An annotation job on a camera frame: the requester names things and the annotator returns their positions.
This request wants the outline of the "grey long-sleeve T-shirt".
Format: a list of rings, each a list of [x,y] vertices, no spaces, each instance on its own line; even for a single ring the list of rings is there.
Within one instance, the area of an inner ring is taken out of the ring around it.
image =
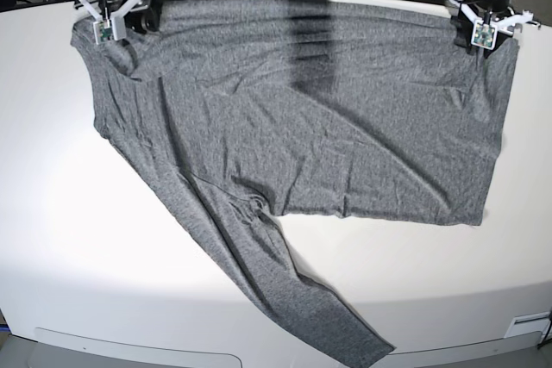
[[[518,57],[449,20],[299,0],[168,0],[155,33],[72,46],[94,126],[269,319],[348,367],[392,352],[300,275],[275,223],[335,215],[482,223]]]

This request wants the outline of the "white label plate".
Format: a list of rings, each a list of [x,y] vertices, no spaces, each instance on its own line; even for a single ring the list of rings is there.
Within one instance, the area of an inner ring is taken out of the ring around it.
[[[514,317],[506,330],[505,338],[539,333],[544,336],[550,326],[549,313],[523,315]]]

